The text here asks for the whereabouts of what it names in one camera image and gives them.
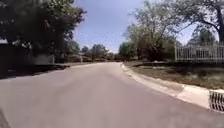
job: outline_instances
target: tree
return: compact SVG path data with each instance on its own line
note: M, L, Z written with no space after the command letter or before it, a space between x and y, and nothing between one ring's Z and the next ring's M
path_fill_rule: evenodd
M134 16L138 23L129 26L125 35L137 43L138 57L163 60L165 39L178 32L179 21L172 15L172 9L164 3L145 1L144 8L136 10Z
M122 60L131 60L136 55L136 48L134 43L124 42L120 45L119 56Z
M112 52L107 53L107 60L109 61L114 61L115 59L115 54Z
M65 47L65 53L67 54L78 54L80 52L79 44L76 41L67 41Z
M92 60L106 59L108 50L102 44L94 44L91 49L91 52L92 52Z
M2 0L0 38L34 53L61 53L85 13L73 0Z
M219 41L224 42L223 0L173 0L173 12L184 24L198 24L217 31Z
M206 28L196 30L188 45L213 45L216 42L215 36Z
M89 48L87 46L84 46L81 50L81 52L86 55L89 52Z

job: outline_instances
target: sky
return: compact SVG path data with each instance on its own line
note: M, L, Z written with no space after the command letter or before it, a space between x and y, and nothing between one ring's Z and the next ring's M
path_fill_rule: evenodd
M134 22L130 13L142 8L143 0L76 0L74 4L87 11L85 21L74 32L74 40L80 47L104 44L111 52L118 52L119 45L125 41L123 34L127 26ZM182 31L178 40L186 44L192 32L193 27Z

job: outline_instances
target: lawn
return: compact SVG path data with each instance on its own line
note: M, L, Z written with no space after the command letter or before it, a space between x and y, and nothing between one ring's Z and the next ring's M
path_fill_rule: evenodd
M172 66L125 62L126 66L153 78L196 85L209 89L224 89L224 68L206 66Z

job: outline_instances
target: road shoulder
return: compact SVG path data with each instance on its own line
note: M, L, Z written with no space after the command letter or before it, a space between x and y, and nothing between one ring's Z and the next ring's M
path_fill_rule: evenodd
M121 64L121 67L128 76L147 87L168 94L182 101L189 102L207 109L210 108L210 90L208 89L151 78L134 72L130 68L126 67L123 63Z

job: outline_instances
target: asphalt road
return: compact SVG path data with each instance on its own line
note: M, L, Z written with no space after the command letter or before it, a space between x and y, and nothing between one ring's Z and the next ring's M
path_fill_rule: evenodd
M224 115L147 88L118 63L0 81L11 128L224 128Z

